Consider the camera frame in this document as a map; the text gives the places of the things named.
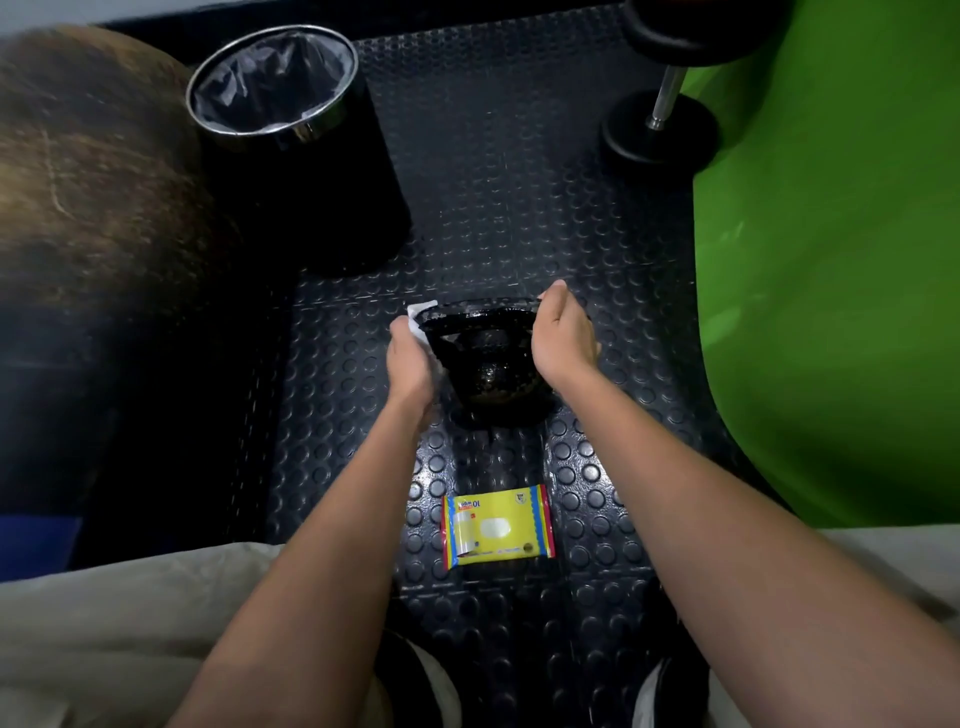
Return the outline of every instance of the yellow wet wipes package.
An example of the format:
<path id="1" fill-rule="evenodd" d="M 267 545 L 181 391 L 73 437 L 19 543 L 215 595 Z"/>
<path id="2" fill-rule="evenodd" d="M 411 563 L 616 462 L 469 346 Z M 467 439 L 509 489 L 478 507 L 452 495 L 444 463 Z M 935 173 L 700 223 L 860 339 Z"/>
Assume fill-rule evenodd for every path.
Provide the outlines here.
<path id="1" fill-rule="evenodd" d="M 448 569 L 482 561 L 553 557 L 546 487 L 475 496 L 445 496 L 444 562 Z"/>

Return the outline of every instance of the rubber floor mat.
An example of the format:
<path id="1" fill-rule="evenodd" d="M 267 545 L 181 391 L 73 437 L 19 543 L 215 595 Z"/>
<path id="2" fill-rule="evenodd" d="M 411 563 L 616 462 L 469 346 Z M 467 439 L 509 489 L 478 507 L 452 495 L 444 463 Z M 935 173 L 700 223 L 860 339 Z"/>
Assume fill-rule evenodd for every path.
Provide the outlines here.
<path id="1" fill-rule="evenodd" d="M 536 295 L 557 277 L 586 304 L 604 371 L 756 479 L 703 370 L 690 184 L 625 182 L 598 155 L 602 115 L 661 73 L 622 39 L 618 7 L 359 48 L 415 230 L 374 274 L 300 279 L 268 539 L 291 536 L 369 431 L 406 304 Z M 468 430 L 442 402 L 411 475 L 389 623 L 449 670 L 466 725 L 628 725 L 676 616 L 580 424 L 558 403 L 539 427 Z M 444 493 L 539 482 L 558 558 L 444 569 Z"/>

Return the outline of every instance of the forearm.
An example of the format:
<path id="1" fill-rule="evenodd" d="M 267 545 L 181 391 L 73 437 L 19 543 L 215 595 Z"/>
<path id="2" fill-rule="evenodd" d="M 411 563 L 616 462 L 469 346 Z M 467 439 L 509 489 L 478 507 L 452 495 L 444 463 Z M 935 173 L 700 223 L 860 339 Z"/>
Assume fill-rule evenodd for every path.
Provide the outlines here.
<path id="1" fill-rule="evenodd" d="M 207 658 L 172 725 L 352 725 L 369 686 L 420 413 L 390 401 Z"/>
<path id="2" fill-rule="evenodd" d="M 562 391 L 704 655 L 754 725 L 947 725 L 946 632 L 599 373 Z"/>

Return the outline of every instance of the black trash can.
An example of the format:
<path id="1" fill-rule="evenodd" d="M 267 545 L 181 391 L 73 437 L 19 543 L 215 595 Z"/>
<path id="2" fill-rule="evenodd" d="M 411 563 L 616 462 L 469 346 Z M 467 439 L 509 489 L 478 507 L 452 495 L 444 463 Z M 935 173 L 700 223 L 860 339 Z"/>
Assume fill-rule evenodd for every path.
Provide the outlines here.
<path id="1" fill-rule="evenodd" d="M 211 189 L 271 260 L 351 276 L 406 240 L 410 210 L 339 33 L 289 25 L 234 40 L 197 69 L 186 104 Z"/>

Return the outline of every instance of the beige fabric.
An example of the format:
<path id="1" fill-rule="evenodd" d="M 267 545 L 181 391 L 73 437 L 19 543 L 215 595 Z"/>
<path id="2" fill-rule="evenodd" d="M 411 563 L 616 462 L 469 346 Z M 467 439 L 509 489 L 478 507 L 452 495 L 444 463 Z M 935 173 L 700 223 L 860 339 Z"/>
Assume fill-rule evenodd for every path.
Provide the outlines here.
<path id="1" fill-rule="evenodd" d="M 960 636 L 960 525 L 828 531 Z M 0 728 L 161 726 L 279 546 L 231 544 L 0 585 Z M 417 650 L 444 724 L 456 691 Z M 717 728 L 746 720 L 711 674 Z M 373 685 L 364 728 L 389 722 Z"/>
<path id="2" fill-rule="evenodd" d="M 960 638 L 960 524 L 832 529 L 823 533 Z M 710 725 L 750 728 L 713 672 L 709 687 Z"/>
<path id="3" fill-rule="evenodd" d="M 281 546 L 229 544 L 0 584 L 0 728 L 149 728 L 177 709 Z M 413 645 L 444 719 L 460 700 Z M 374 679 L 357 728 L 389 728 Z"/>

